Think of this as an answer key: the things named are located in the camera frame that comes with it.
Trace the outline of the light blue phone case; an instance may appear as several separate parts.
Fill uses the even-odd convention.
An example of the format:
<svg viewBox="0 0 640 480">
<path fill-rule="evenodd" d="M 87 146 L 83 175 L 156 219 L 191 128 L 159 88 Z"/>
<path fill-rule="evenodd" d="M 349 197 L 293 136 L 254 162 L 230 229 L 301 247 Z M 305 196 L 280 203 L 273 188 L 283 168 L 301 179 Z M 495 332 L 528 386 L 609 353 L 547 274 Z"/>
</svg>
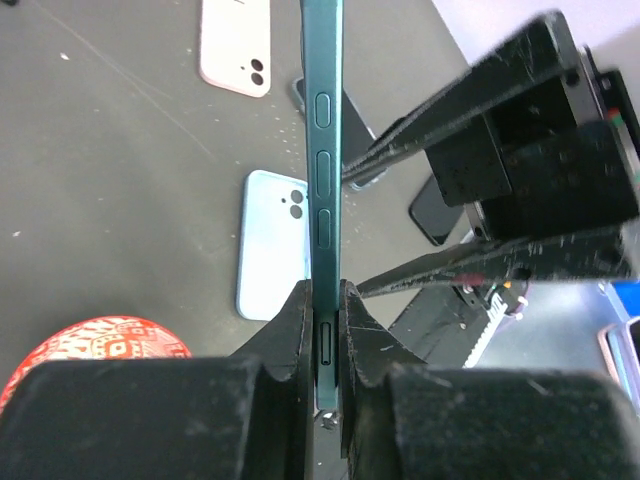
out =
<svg viewBox="0 0 640 480">
<path fill-rule="evenodd" d="M 254 170 L 245 180 L 236 309 L 270 321 L 310 274 L 307 183 Z"/>
</svg>

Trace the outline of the black phone case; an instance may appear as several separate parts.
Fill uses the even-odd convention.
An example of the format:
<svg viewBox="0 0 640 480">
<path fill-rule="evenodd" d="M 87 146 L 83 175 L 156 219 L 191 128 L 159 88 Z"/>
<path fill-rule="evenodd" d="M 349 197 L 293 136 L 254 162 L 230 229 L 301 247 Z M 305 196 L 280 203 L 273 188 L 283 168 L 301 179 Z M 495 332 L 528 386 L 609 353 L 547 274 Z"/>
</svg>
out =
<svg viewBox="0 0 640 480">
<path fill-rule="evenodd" d="M 463 206 L 448 206 L 436 179 L 431 176 L 411 202 L 408 213 L 428 241 L 436 246 L 445 244 L 464 213 Z"/>
</svg>

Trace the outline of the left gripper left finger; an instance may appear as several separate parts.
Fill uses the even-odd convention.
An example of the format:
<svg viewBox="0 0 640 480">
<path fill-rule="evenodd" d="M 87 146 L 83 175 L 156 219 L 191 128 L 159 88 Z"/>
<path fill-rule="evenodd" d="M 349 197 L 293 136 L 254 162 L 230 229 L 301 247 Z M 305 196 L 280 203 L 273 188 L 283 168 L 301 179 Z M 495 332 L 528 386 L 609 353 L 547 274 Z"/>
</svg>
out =
<svg viewBox="0 0 640 480">
<path fill-rule="evenodd" d="M 5 479 L 309 479 L 311 287 L 227 357 L 51 361 L 1 416 Z"/>
</svg>

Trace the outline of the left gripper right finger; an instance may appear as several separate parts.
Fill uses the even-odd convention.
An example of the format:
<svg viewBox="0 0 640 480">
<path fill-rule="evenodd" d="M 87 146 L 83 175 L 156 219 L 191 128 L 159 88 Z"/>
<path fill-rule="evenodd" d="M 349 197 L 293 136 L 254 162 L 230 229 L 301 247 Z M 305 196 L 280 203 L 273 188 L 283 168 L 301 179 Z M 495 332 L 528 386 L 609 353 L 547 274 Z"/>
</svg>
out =
<svg viewBox="0 0 640 480">
<path fill-rule="evenodd" d="M 341 449 L 352 479 L 635 479 L 639 419 L 589 372 L 433 369 L 341 284 Z"/>
</svg>

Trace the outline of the pink phone case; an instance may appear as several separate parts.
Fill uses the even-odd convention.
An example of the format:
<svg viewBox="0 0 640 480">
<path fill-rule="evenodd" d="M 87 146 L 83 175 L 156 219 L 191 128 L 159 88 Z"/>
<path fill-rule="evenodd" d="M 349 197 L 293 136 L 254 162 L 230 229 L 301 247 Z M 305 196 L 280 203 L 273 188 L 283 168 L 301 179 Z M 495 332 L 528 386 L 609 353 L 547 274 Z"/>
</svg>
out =
<svg viewBox="0 0 640 480">
<path fill-rule="evenodd" d="M 208 84 L 253 98 L 271 88 L 271 2 L 204 0 L 199 70 Z"/>
</svg>

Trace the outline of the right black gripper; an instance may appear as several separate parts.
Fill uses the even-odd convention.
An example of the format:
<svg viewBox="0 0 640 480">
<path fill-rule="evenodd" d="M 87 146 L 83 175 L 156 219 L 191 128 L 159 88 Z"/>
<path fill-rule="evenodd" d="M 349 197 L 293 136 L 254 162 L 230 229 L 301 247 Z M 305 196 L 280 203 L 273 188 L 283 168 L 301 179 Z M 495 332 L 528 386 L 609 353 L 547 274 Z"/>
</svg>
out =
<svg viewBox="0 0 640 480">
<path fill-rule="evenodd" d="M 474 213 L 476 237 L 360 283 L 362 297 L 435 284 L 638 277 L 634 148 L 561 11 L 534 16 L 398 118 L 342 178 L 426 147 L 445 200 Z"/>
</svg>

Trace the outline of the teal phone black screen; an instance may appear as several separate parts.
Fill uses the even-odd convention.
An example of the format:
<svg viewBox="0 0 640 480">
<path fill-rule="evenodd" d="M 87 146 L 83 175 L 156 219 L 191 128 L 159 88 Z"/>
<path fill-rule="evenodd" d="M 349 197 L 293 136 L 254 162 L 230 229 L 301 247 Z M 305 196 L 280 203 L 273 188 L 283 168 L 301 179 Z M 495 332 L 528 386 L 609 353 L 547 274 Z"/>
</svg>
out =
<svg viewBox="0 0 640 480">
<path fill-rule="evenodd" d="M 292 97 L 296 107 L 302 114 L 305 113 L 304 79 L 299 77 L 292 82 Z M 346 91 L 342 92 L 342 159 L 343 166 L 350 165 L 363 155 L 376 139 L 374 132 L 366 125 L 360 112 L 354 105 Z M 361 191 L 374 185 L 385 176 L 387 170 L 369 174 L 357 181 L 348 184 L 354 191 Z"/>
</svg>

